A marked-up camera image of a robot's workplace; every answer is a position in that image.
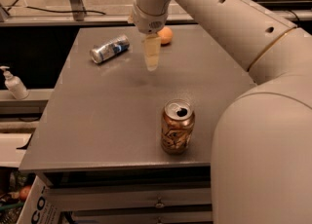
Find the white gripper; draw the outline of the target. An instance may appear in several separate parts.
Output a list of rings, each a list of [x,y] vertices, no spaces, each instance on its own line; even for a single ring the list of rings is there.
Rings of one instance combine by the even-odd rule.
[[[154,71],[158,67],[161,48],[161,38],[157,33],[164,28],[168,12],[161,15],[151,15],[144,12],[134,0],[129,22],[133,23],[140,33],[147,34],[142,39],[144,60],[148,71]]]

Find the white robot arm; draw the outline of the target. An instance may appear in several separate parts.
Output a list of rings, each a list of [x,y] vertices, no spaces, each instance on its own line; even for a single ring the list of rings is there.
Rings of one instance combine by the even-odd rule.
[[[312,224],[312,36],[252,0],[134,0],[139,32],[162,29],[171,1],[255,83],[214,131],[214,224]]]

